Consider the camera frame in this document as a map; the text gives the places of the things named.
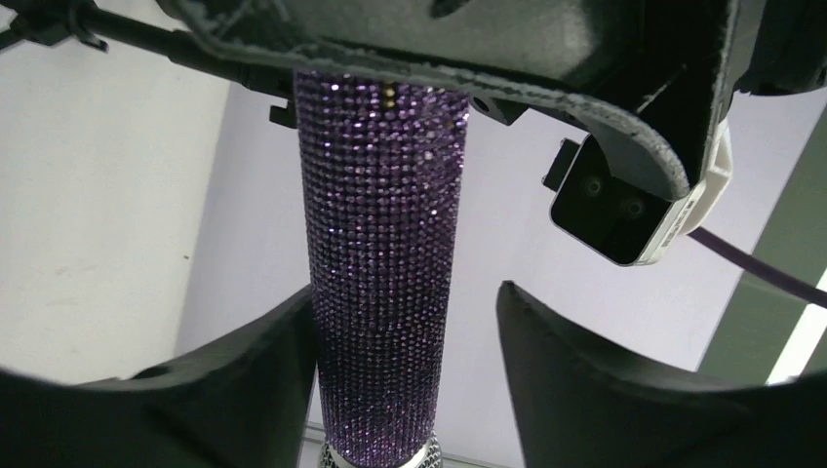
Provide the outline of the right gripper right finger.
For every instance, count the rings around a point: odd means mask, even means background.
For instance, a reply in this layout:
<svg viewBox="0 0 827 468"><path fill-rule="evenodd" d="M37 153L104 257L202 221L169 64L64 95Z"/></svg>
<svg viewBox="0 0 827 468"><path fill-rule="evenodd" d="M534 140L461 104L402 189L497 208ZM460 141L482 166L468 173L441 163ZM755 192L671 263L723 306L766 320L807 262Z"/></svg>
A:
<svg viewBox="0 0 827 468"><path fill-rule="evenodd" d="M512 282L496 315L529 467L822 467L826 376L742 386L666 365Z"/></svg>

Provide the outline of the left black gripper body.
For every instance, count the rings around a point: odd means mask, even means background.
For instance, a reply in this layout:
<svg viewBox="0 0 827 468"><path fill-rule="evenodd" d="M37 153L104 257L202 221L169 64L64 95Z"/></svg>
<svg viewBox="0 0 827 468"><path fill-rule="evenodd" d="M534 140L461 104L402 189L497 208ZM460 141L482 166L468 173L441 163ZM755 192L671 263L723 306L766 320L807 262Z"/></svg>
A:
<svg viewBox="0 0 827 468"><path fill-rule="evenodd" d="M781 97L826 87L826 2L767 1L749 66L736 82L745 94Z"/></svg>

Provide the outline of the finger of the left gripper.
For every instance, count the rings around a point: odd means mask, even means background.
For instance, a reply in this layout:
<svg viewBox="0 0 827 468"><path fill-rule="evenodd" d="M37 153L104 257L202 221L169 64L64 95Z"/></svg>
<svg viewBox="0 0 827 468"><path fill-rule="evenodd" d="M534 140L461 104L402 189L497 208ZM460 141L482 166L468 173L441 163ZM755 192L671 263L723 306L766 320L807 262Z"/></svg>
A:
<svg viewBox="0 0 827 468"><path fill-rule="evenodd" d="M699 182L734 1L166 1L222 59L464 91L568 113L614 176L666 200Z"/></svg>

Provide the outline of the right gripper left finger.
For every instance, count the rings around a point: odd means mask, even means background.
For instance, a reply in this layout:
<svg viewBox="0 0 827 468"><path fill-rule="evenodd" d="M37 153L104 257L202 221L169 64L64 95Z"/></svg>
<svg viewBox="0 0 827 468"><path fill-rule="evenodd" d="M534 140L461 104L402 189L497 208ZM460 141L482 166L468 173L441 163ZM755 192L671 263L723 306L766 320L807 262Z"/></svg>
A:
<svg viewBox="0 0 827 468"><path fill-rule="evenodd" d="M317 361L311 293L128 379L1 374L5 467L295 467Z"/></svg>

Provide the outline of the purple glitter microphone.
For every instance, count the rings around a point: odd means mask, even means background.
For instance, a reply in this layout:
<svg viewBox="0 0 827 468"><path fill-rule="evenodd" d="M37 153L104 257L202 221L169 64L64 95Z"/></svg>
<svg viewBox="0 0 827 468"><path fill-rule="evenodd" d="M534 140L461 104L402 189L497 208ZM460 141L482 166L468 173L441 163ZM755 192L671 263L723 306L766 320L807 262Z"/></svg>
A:
<svg viewBox="0 0 827 468"><path fill-rule="evenodd" d="M400 467L437 408L469 99L294 76L321 408L354 467Z"/></svg>

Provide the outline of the tripod shock mount stand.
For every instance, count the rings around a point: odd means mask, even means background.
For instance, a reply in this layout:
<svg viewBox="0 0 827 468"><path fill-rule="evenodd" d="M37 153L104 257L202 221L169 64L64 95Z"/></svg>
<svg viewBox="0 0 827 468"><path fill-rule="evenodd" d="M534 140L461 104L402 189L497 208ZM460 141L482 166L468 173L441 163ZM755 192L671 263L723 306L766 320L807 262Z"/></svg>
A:
<svg viewBox="0 0 827 468"><path fill-rule="evenodd" d="M163 56L169 61L283 98L285 106L272 105L268 120L281 127L296 127L293 73L286 68L219 58L203 50L188 31L167 30L100 8L94 1L3 1L15 13L1 31L1 49L27 42L54 48L73 40L106 53L109 39Z"/></svg>

